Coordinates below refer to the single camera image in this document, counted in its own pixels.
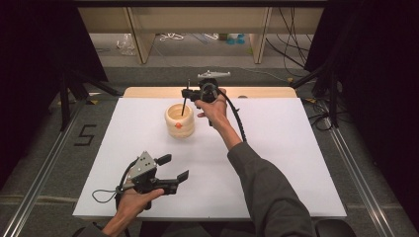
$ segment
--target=gray carpet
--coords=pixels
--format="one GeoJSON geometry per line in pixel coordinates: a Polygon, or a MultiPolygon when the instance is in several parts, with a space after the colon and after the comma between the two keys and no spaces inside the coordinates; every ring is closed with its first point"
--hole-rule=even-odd
{"type": "MultiPolygon", "coordinates": [[[[128,86],[185,86],[187,79],[191,79],[192,83],[198,82],[196,75],[209,69],[231,72],[231,77],[218,80],[220,86],[288,86],[288,82],[271,75],[249,72],[241,68],[192,67],[106,68],[110,78],[110,82],[107,84],[121,91],[128,86]]],[[[257,70],[268,72],[279,78],[292,77],[285,69],[265,68],[257,70]]],[[[306,72],[295,70],[294,73],[304,74],[306,72]]],[[[100,91],[91,85],[86,86],[90,92],[100,91]]],[[[310,97],[311,86],[312,83],[308,83],[298,88],[297,94],[302,98],[310,97]]],[[[41,197],[22,230],[21,236],[71,236],[74,231],[87,224],[87,222],[75,218],[71,214],[95,160],[116,103],[116,98],[105,95],[96,104],[88,104],[83,107],[42,190],[41,197]],[[93,135],[89,145],[87,145],[89,143],[88,137],[79,136],[83,127],[85,133],[93,135]]],[[[318,114],[313,104],[308,103],[304,107],[308,118],[318,114]]],[[[396,236],[419,236],[380,174],[379,169],[374,166],[374,161],[371,160],[356,128],[350,122],[344,121],[350,118],[344,114],[339,118],[342,119],[339,120],[340,130],[344,134],[354,157],[362,167],[362,171],[378,202],[388,216],[396,236]]],[[[20,198],[32,184],[32,180],[57,138],[60,122],[60,107],[55,101],[51,104],[51,114],[45,117],[39,130],[38,139],[33,142],[33,146],[28,150],[28,156],[20,161],[1,191],[0,229],[5,228],[9,218],[18,206],[20,198]]],[[[313,132],[338,194],[347,208],[348,217],[346,221],[359,237],[378,236],[376,227],[346,170],[330,132],[327,130],[321,131],[315,127],[313,132]]],[[[132,233],[137,233],[139,222],[135,222],[131,229],[132,233]]]]}

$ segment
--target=white table surface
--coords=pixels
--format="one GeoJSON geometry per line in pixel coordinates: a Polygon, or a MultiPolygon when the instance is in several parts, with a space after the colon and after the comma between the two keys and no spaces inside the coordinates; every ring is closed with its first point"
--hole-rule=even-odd
{"type": "MultiPolygon", "coordinates": [[[[337,194],[309,121],[298,98],[234,99],[248,143],[288,177],[311,216],[344,217],[337,194]]],[[[157,167],[156,177],[174,179],[189,170],[178,192],[153,201],[144,220],[249,219],[240,182],[226,158],[221,137],[206,118],[195,118],[195,132],[176,139],[167,132],[165,110],[180,99],[119,99],[95,163],[73,212],[83,219],[111,217],[115,200],[98,203],[96,190],[114,190],[130,162],[146,150],[153,158],[172,154],[157,167]]],[[[194,108],[195,115],[200,111],[194,108]]],[[[228,108],[237,132],[237,122],[228,108]]],[[[111,195],[98,193],[104,200],[111,195]]]]}

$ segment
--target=gray sleeve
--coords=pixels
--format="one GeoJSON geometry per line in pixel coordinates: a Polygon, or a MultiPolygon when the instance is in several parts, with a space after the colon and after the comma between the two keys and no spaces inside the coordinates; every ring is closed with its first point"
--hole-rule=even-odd
{"type": "Polygon", "coordinates": [[[109,237],[102,233],[102,231],[96,227],[93,223],[89,224],[84,230],[77,235],[77,237],[109,237]]]}
{"type": "Polygon", "coordinates": [[[313,236],[308,210],[275,165],[246,142],[227,156],[240,178],[257,236],[313,236]]]}

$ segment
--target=cup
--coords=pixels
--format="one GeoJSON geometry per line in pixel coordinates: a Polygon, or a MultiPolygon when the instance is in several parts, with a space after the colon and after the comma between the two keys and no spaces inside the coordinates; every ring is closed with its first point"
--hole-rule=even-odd
{"type": "Polygon", "coordinates": [[[175,138],[188,137],[195,131],[194,111],[185,105],[182,115],[182,108],[183,104],[175,104],[164,114],[169,134],[175,138]]]}

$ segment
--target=person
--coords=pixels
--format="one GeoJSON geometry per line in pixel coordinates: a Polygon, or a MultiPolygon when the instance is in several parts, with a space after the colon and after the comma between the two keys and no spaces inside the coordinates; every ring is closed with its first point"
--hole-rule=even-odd
{"type": "MultiPolygon", "coordinates": [[[[228,149],[227,158],[239,176],[256,236],[313,236],[308,210],[287,178],[275,165],[262,159],[247,142],[243,142],[231,126],[226,115],[226,99],[218,95],[212,103],[196,100],[195,105],[203,110],[198,117],[211,121],[228,149]]],[[[162,194],[161,190],[145,195],[135,194],[134,190],[125,191],[117,214],[102,232],[89,225],[79,237],[118,236],[149,201],[162,194]]]]}

